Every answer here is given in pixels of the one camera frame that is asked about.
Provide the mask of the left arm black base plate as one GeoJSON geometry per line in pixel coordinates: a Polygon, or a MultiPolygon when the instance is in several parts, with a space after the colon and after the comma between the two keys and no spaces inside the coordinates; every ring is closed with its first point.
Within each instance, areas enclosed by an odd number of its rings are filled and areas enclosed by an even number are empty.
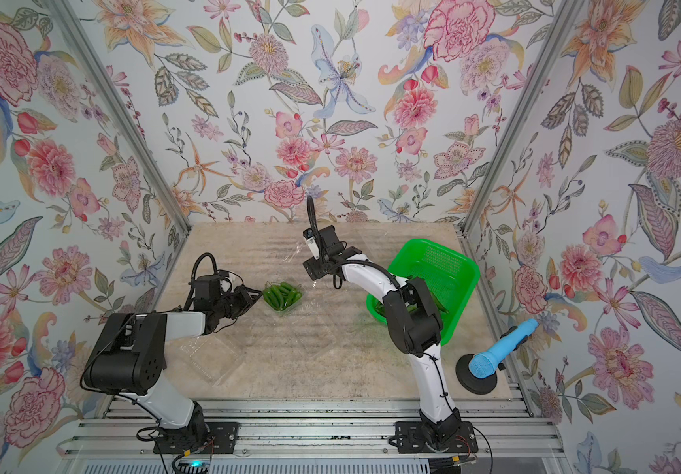
{"type": "Polygon", "coordinates": [[[154,441],[154,454],[233,454],[240,428],[236,422],[206,422],[204,428],[162,429],[154,441]]]}

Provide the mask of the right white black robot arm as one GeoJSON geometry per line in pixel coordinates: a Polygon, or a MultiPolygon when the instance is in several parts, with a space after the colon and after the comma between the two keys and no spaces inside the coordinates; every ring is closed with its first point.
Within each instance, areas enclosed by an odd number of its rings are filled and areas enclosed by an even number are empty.
{"type": "Polygon", "coordinates": [[[434,450],[446,450],[457,436],[462,419],[449,393],[441,361],[443,322],[422,278],[402,278],[372,262],[359,249],[340,241],[330,225],[318,227],[314,200],[307,199],[309,228],[303,237],[312,257],[304,262],[311,280],[331,276],[338,290],[355,284],[383,306],[388,334],[409,359],[417,389],[424,441],[434,450]]]}

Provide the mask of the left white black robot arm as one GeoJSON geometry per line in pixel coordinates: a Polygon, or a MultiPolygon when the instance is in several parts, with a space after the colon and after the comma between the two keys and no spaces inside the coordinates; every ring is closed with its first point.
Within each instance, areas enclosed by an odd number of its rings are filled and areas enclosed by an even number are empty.
{"type": "Polygon", "coordinates": [[[263,292],[218,267],[204,253],[191,271],[184,304],[167,312],[113,313],[93,348],[79,387],[130,401],[151,415],[153,437],[176,450],[200,448],[212,440],[199,403],[177,391],[166,377],[166,344],[215,333],[235,323],[262,298],[263,292]]]}

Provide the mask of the green plastic mesh basket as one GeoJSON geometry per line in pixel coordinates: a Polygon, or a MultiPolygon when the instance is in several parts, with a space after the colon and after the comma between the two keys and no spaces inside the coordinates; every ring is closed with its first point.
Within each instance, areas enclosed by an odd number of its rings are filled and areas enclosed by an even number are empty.
{"type": "Polygon", "coordinates": [[[441,344],[447,345],[481,277],[468,257],[436,242],[417,238],[407,242],[388,270],[403,278],[422,278],[445,308],[441,313],[441,344]]]}

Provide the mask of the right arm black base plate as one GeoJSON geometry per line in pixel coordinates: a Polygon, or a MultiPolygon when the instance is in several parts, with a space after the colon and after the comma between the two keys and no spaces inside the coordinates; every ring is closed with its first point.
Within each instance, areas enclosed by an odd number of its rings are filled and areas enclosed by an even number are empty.
{"type": "Polygon", "coordinates": [[[473,425],[458,422],[444,431],[425,422],[397,422],[388,444],[398,454],[477,454],[479,452],[473,425]]]}

